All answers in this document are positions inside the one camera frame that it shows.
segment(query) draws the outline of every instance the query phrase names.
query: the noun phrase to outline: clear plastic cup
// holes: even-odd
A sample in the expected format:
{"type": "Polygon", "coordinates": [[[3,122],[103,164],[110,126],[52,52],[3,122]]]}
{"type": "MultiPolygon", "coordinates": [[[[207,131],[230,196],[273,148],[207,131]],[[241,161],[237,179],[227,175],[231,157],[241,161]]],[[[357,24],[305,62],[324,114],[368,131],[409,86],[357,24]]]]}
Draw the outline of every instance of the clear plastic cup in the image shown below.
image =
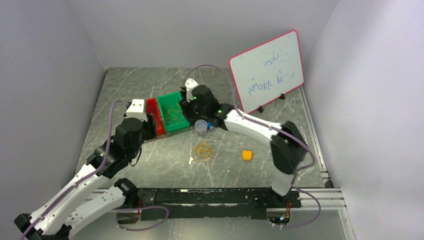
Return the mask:
{"type": "Polygon", "coordinates": [[[205,135],[208,131],[208,123],[205,120],[197,120],[194,123],[194,129],[199,135],[205,135]]]}

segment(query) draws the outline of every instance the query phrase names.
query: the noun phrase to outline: whiteboard frame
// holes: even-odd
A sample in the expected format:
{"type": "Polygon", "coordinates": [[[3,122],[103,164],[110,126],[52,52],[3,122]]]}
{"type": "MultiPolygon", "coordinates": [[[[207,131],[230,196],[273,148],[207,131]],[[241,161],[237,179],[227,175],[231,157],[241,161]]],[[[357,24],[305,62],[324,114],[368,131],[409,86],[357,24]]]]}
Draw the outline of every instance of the whiteboard frame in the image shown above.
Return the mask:
{"type": "MultiPolygon", "coordinates": [[[[245,108],[243,107],[242,98],[240,97],[240,92],[239,92],[239,88],[237,87],[236,78],[234,77],[233,69],[231,68],[231,64],[230,64],[231,60],[232,60],[233,58],[235,58],[235,57],[238,57],[238,56],[240,56],[240,55],[242,55],[242,54],[244,54],[244,53],[249,52],[250,50],[253,50],[253,49],[258,48],[258,47],[260,47],[260,46],[262,46],[262,45],[265,45],[265,44],[267,44],[267,43],[269,43],[269,42],[271,42],[271,41],[273,41],[273,40],[276,40],[276,39],[278,39],[278,38],[281,38],[281,37],[283,37],[283,36],[285,36],[285,35],[287,35],[287,34],[290,34],[290,33],[292,33],[292,32],[295,32],[295,33],[296,33],[297,46],[299,47],[300,66],[301,66],[301,68],[302,68],[303,82],[302,82],[301,84],[299,84],[298,86],[296,86],[296,87],[294,87],[294,88],[292,88],[292,89],[288,90],[287,92],[283,93],[283,94],[287,94],[287,93],[289,93],[289,92],[293,91],[294,89],[296,89],[296,88],[300,87],[300,86],[301,86],[301,85],[303,85],[303,84],[304,84],[304,82],[305,82],[305,74],[304,74],[304,66],[303,66],[303,61],[302,61],[301,45],[300,45],[300,43],[299,43],[299,33],[298,33],[295,29],[293,29],[293,30],[291,30],[291,31],[288,31],[288,32],[286,32],[286,33],[284,33],[284,34],[282,34],[282,35],[276,36],[276,37],[274,37],[274,38],[272,38],[272,39],[270,39],[270,40],[268,40],[268,41],[266,41],[266,42],[263,42],[263,43],[261,43],[261,44],[259,44],[259,45],[257,45],[257,46],[252,47],[252,48],[249,48],[249,49],[247,49],[247,50],[245,50],[245,51],[243,51],[243,52],[240,52],[240,53],[238,53],[238,54],[236,54],[236,55],[234,55],[234,56],[232,56],[232,57],[230,57],[230,58],[229,58],[229,60],[228,60],[229,70],[231,71],[232,80],[234,81],[235,89],[236,89],[236,91],[237,91],[238,99],[240,100],[240,105],[241,105],[241,109],[243,109],[243,112],[245,112],[245,108]]],[[[276,98],[272,99],[271,101],[269,101],[269,102],[267,102],[267,103],[262,104],[261,106],[265,106],[265,105],[267,105],[267,104],[271,103],[272,101],[275,101],[275,100],[279,99],[280,97],[281,97],[281,95],[277,96],[276,98]]],[[[248,114],[253,113],[254,111],[258,110],[258,109],[259,109],[259,107],[257,107],[257,108],[255,108],[255,109],[253,109],[252,111],[248,112],[248,114]]]]}

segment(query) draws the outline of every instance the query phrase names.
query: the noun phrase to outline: red plastic tray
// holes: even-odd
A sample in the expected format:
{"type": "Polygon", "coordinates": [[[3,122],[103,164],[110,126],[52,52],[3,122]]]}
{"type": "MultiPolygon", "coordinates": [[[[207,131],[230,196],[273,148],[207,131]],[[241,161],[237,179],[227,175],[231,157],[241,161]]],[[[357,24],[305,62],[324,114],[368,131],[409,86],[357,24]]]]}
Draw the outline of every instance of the red plastic tray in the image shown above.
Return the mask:
{"type": "Polygon", "coordinates": [[[156,122],[157,135],[165,134],[164,123],[162,122],[161,112],[159,111],[158,101],[156,98],[146,100],[146,113],[153,114],[154,121],[156,122]]]}

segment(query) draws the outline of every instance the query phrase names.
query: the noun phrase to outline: yellow block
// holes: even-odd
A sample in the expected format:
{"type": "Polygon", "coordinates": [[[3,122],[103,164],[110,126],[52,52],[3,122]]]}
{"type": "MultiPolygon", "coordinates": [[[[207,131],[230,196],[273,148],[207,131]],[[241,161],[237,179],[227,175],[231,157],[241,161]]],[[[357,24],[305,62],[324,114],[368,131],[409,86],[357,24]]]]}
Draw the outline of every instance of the yellow block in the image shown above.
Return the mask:
{"type": "Polygon", "coordinates": [[[250,161],[252,160],[253,152],[245,149],[241,152],[241,156],[243,157],[243,160],[250,161]]]}

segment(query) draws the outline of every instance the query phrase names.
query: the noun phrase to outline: gray wall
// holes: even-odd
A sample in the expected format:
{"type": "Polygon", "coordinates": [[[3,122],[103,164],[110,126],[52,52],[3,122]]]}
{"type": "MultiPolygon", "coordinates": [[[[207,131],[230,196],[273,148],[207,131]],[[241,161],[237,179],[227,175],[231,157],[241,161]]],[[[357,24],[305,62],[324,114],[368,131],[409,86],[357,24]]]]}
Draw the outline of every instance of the gray wall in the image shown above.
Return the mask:
{"type": "Polygon", "coordinates": [[[423,1],[340,0],[305,90],[358,240],[423,239],[423,1]]]}
{"type": "Polygon", "coordinates": [[[108,67],[228,66],[292,29],[306,61],[338,0],[70,0],[108,67]]]}
{"type": "Polygon", "coordinates": [[[73,175],[105,70],[67,0],[0,0],[1,239],[73,175]]]}

